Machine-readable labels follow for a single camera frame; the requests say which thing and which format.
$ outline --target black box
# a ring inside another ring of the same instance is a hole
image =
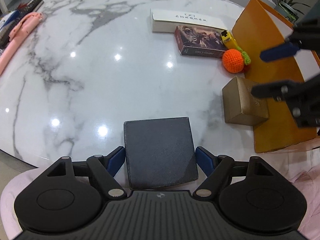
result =
[[[212,29],[177,26],[174,36],[181,55],[222,58],[227,50],[221,34]]]
[[[188,117],[124,122],[131,189],[151,189],[198,179]]]

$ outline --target floor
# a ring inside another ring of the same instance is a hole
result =
[[[0,195],[8,182],[18,174],[34,169],[35,167],[24,163],[0,150]],[[0,218],[0,240],[8,240]]]

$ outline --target open orange box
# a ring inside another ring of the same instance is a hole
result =
[[[320,73],[320,60],[314,51],[301,50],[295,57],[265,63],[260,52],[284,42],[292,24],[260,0],[250,0],[232,29],[239,46],[251,58],[245,77],[259,82],[292,79],[304,82]],[[269,120],[253,127],[255,151],[294,152],[320,147],[316,128],[298,128],[285,102],[268,99]]]

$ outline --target potted plant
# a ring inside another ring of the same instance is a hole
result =
[[[295,4],[302,4],[304,6],[310,7],[305,3],[295,2],[294,0],[277,0],[277,6],[275,7],[275,10],[283,17],[285,17],[288,21],[294,23],[299,19],[298,12],[304,15],[302,11],[292,7]]]

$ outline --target marble table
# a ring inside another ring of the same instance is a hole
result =
[[[45,20],[0,77],[1,150],[36,167],[61,156],[83,161],[124,145],[125,121],[188,116],[195,147],[236,160],[255,155],[252,128],[224,122],[221,89],[234,75],[219,59],[181,56],[173,34],[152,33],[149,19],[150,8],[183,10],[219,17],[232,29],[241,6],[44,1]],[[286,176],[318,162],[312,152],[262,157]],[[290,158],[300,160],[299,168]],[[124,187],[125,169],[117,175]]]

